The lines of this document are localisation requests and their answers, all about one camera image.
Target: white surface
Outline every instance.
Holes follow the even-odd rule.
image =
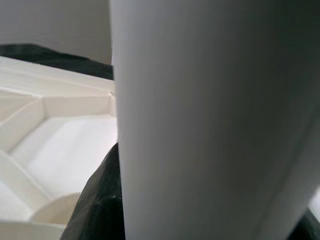
[[[67,225],[79,196],[80,193],[78,192],[55,199],[34,213],[30,221],[33,223]]]
[[[81,192],[116,141],[115,117],[56,117],[42,123],[11,155],[58,198]]]
[[[59,240],[64,227],[26,222],[0,222],[1,240]]]
[[[0,57],[0,219],[41,218],[83,189],[117,141],[114,89],[111,80]],[[61,211],[51,220],[66,221],[71,208]]]
[[[0,44],[40,44],[111,62],[108,0],[1,0],[0,29]]]
[[[111,1],[127,240],[283,240],[294,228],[320,176],[304,152],[320,82],[305,40],[317,41],[287,31],[281,10]]]
[[[28,220],[34,210],[0,179],[0,221]]]
[[[0,166],[0,181],[9,186],[34,211],[50,200],[33,177],[10,155],[1,150]]]

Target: white tube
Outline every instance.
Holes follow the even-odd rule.
[[[317,92],[281,1],[113,0],[111,22],[126,239],[285,239]]]

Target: white tray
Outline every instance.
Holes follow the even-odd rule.
[[[79,193],[117,141],[115,86],[0,57],[0,219]]]

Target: black fabric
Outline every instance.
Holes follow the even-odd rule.
[[[288,240],[320,240],[320,226],[315,216],[307,210]]]
[[[34,44],[0,45],[0,56],[113,80],[112,65],[60,53]]]
[[[110,65],[37,45],[0,45],[0,56],[113,79]],[[119,153],[116,144],[88,180],[60,240],[124,239]],[[320,240],[319,222],[309,210],[287,240]]]
[[[86,183],[61,240],[124,240],[118,144]]]

